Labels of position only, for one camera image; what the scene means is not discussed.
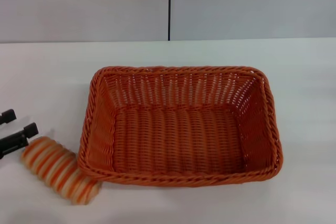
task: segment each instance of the striped coiled object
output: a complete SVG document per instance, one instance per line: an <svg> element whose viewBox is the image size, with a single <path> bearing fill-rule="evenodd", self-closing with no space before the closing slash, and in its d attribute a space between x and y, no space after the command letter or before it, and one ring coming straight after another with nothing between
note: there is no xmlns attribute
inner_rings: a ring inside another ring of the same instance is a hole
<svg viewBox="0 0 336 224"><path fill-rule="evenodd" d="M88 204L101 188L101 182L78 169L75 153L48 137L32 141L22 153L21 160L47 186L74 205Z"/></svg>

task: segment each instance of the white table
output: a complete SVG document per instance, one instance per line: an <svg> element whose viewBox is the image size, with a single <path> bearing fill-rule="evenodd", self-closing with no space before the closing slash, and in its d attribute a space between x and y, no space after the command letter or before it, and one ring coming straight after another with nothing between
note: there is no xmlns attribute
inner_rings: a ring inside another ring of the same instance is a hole
<svg viewBox="0 0 336 224"><path fill-rule="evenodd" d="M203 188L104 183L88 206L71 206L19 162L0 161L0 220L17 223L335 223L336 38L0 45L0 111L36 122L79 147L89 82L105 66L226 66L262 70L275 97L284 164L272 180Z"/></svg>

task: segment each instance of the woven plastic strands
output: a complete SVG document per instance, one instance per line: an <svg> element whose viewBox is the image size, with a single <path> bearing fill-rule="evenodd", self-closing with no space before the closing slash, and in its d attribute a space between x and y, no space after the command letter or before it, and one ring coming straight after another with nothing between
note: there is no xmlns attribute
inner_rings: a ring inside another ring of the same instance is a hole
<svg viewBox="0 0 336 224"><path fill-rule="evenodd" d="M21 156L30 171L74 205L88 204L101 182L84 175L77 167L76 156L48 137L31 142Z"/></svg>
<svg viewBox="0 0 336 224"><path fill-rule="evenodd" d="M92 79L87 175L146 186L270 179L282 166L268 80L249 67L107 67Z"/></svg>

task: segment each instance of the basket bottom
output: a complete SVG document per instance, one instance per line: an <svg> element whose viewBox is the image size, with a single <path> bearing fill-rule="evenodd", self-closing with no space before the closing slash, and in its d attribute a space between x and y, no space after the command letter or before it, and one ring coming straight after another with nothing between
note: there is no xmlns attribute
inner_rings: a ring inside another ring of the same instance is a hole
<svg viewBox="0 0 336 224"><path fill-rule="evenodd" d="M232 174L246 170L231 110L129 109L115 117L112 170L134 174Z"/></svg>

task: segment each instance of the basket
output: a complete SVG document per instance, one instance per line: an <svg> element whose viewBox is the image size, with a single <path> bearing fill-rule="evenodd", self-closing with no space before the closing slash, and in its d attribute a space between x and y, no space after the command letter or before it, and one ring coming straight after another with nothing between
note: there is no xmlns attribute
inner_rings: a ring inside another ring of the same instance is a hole
<svg viewBox="0 0 336 224"><path fill-rule="evenodd" d="M267 180L282 166L274 101L249 67L106 67L90 85L78 164L143 186Z"/></svg>

